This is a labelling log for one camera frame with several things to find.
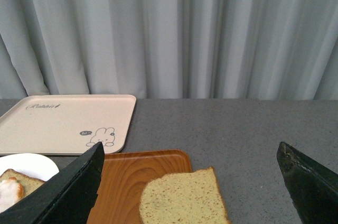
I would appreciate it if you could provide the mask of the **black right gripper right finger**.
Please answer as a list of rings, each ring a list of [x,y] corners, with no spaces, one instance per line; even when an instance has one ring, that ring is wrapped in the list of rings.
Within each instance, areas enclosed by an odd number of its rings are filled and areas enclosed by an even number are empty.
[[[337,223],[337,174],[285,142],[277,162],[301,222]]]

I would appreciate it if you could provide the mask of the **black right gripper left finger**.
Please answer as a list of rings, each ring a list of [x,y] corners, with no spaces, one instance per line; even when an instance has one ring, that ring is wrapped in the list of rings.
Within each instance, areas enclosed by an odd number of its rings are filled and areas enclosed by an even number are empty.
[[[86,223],[98,196],[104,159],[99,142],[1,213],[1,223]]]

